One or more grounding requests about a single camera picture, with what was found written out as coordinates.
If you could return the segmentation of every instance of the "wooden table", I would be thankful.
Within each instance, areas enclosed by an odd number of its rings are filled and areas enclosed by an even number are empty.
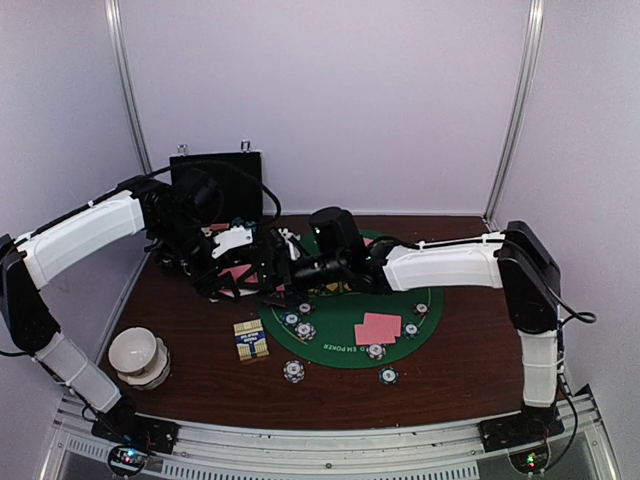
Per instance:
[[[307,233],[304,217],[283,225]],[[409,241],[464,238],[486,231],[471,217],[359,217],[361,228]],[[378,381],[377,371],[339,370],[305,362],[306,377],[282,376],[296,358],[267,334],[271,355],[240,363],[232,325],[258,318],[255,298],[211,304],[182,276],[149,262],[125,307],[116,334],[144,326],[171,350],[171,376],[149,392],[125,390],[141,413],[178,420],[281,429],[354,429],[424,425],[510,412],[520,408],[520,344],[502,291],[445,289],[435,334],[394,364],[400,380]],[[103,362],[103,368],[114,376]]]

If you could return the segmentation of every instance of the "white cup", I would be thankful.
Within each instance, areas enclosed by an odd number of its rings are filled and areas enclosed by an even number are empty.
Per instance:
[[[109,363],[123,375],[134,377],[156,360],[156,337],[146,328],[134,327],[120,333],[109,348]]]

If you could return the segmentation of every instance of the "poker chip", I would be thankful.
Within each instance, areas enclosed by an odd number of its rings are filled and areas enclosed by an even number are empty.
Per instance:
[[[289,383],[298,383],[304,380],[304,365],[298,360],[290,360],[285,363],[282,369],[284,378]]]
[[[285,327],[295,328],[300,323],[300,315],[297,313],[285,313],[280,317]]]
[[[383,385],[393,385],[398,382],[400,376],[395,368],[387,367],[380,370],[378,378],[380,378],[380,383]]]
[[[415,323],[407,323],[402,327],[402,336],[404,338],[416,338],[420,330]]]
[[[313,306],[310,303],[301,303],[298,305],[298,312],[300,315],[311,315],[313,311]]]
[[[299,323],[296,327],[296,335],[300,340],[311,341],[316,336],[316,327],[310,323]]]
[[[413,313],[415,313],[419,317],[424,317],[429,313],[429,305],[427,305],[426,303],[416,303],[413,306]]]
[[[367,347],[367,355],[369,355],[369,358],[372,360],[382,360],[386,353],[387,349],[384,348],[383,345],[378,345],[377,343]]]

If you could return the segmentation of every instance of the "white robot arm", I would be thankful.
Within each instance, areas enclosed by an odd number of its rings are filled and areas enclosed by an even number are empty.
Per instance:
[[[202,195],[203,189],[208,189],[207,195]],[[505,232],[439,243],[408,244],[381,237],[365,247],[351,214],[330,207],[309,218],[320,253],[301,255],[295,238],[275,228],[236,225],[206,237],[201,226],[207,219],[201,211],[216,210],[208,203],[214,191],[206,181],[199,182],[195,192],[185,193],[179,186],[134,178],[35,232],[0,238],[0,312],[14,344],[72,388],[109,425],[111,434],[115,431],[135,446],[141,435],[146,444],[153,432],[141,432],[135,407],[62,334],[38,292],[79,260],[142,230],[156,242],[164,260],[177,259],[189,266],[194,288],[208,298],[221,289],[237,292],[245,287],[242,278],[236,284],[230,275],[220,275],[240,260],[253,265],[247,276],[259,274],[258,290],[284,286],[299,297],[309,288],[336,280],[376,294],[452,285],[503,288],[522,341],[522,416],[543,426],[556,421],[562,350],[556,300],[560,273],[526,224],[512,222]],[[528,421],[523,425],[525,430],[531,428]]]

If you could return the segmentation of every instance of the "green poker mat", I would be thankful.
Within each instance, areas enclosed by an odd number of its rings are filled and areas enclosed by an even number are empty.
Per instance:
[[[375,238],[380,234],[361,230],[365,238]],[[301,243],[310,252],[318,248],[313,235],[302,237]],[[314,309],[310,315],[301,316],[316,328],[316,336],[311,341],[299,339],[295,331],[284,326],[280,318],[289,313],[281,308],[258,306],[258,313],[264,327],[271,336],[291,353],[318,365],[333,368],[374,368],[396,362],[416,350],[433,335],[440,323],[443,309],[443,292],[440,288],[422,288],[393,295],[369,295],[354,293],[347,285],[332,284],[333,290],[324,288],[311,295]],[[416,303],[429,306],[429,313],[419,317],[413,312]],[[415,323],[420,332],[416,338],[399,337],[396,343],[386,345],[387,353],[382,360],[367,356],[366,347],[356,346],[356,324],[364,322],[365,313],[399,315],[405,323]]]

